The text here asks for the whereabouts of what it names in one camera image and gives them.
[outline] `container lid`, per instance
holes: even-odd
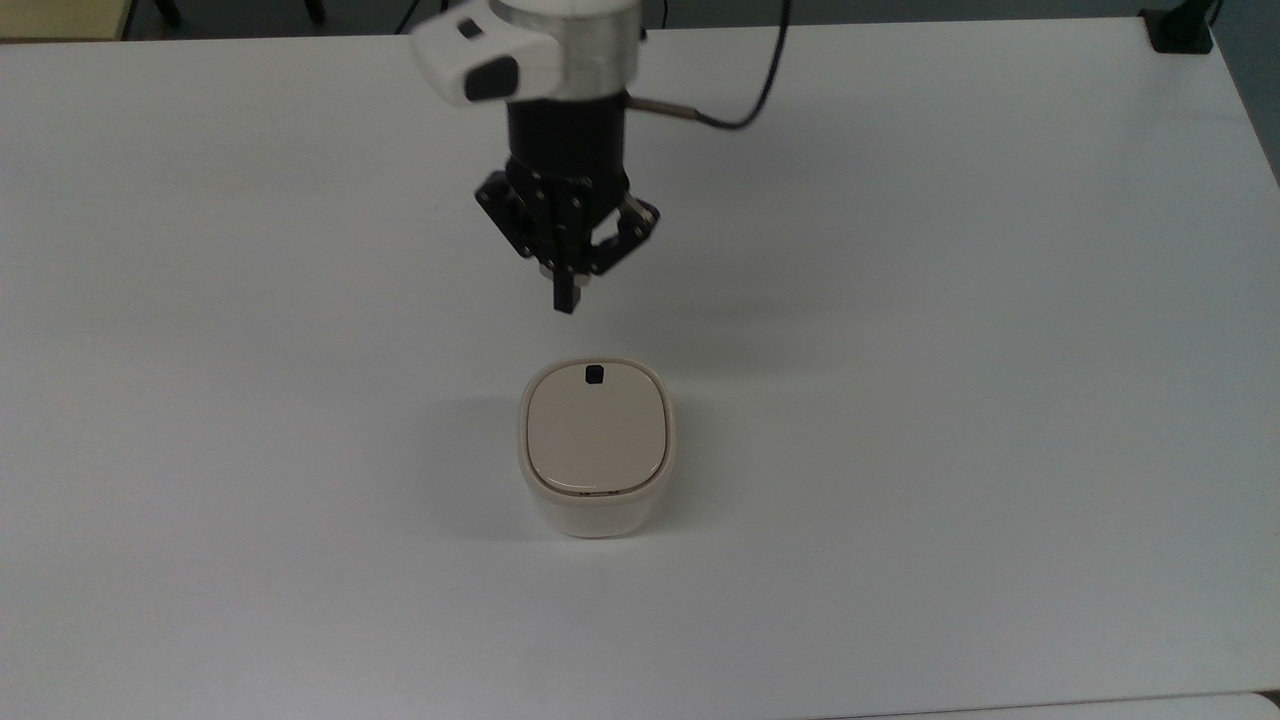
[[[635,489],[667,455],[666,398],[634,365],[584,361],[553,370],[525,413],[530,465],[558,492]]]

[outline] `table surface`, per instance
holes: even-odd
[[[735,114],[768,28],[652,33]],[[635,115],[577,314],[390,37],[0,47],[0,715],[817,717],[1280,687],[1280,192],[1140,20],[796,28]],[[543,365],[668,382],[556,534]]]

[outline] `cable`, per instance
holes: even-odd
[[[413,17],[413,10],[417,9],[417,4],[419,0],[413,0],[413,3],[408,6],[408,12],[404,13],[404,19],[401,20],[401,24],[396,26],[396,32],[393,32],[392,35],[399,35],[404,32],[404,26],[407,26],[408,19]],[[440,0],[440,13],[444,13],[448,9],[449,9],[449,0]]]
[[[791,0],[782,0],[782,17],[778,19],[778,41],[773,45],[773,59],[769,61],[769,74],[764,78],[764,87],[760,88],[760,97],[756,99],[755,106],[751,108],[751,111],[748,113],[741,120],[722,120],[695,110],[695,113],[698,113],[695,117],[698,122],[719,129],[742,129],[755,122],[755,118],[760,115],[760,110],[764,110],[764,101],[769,99],[769,91],[773,90],[773,78],[778,74],[778,63],[782,60],[782,47],[787,42],[787,27],[790,24]]]
[[[410,4],[408,12],[404,13],[404,19],[401,20],[401,24],[396,26],[396,32],[393,32],[392,35],[399,35],[404,32],[404,26],[407,26],[408,19],[413,17],[413,10],[417,9],[417,3],[419,0],[413,0],[413,3]]]

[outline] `robotic arm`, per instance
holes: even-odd
[[[451,104],[507,102],[511,158],[475,196],[552,278],[556,310],[572,313],[586,279],[658,223],[622,168],[640,0],[471,0],[410,37],[422,74]],[[614,210],[617,233],[593,242]]]

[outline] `black button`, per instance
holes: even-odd
[[[466,18],[458,23],[458,32],[461,32],[462,37],[466,37],[467,40],[475,40],[476,37],[484,35],[484,31],[480,29],[480,26],[477,26],[476,22],[472,20],[471,18]]]
[[[520,64],[511,55],[503,55],[467,73],[462,92],[467,100],[477,102],[515,95],[517,87],[520,87]]]

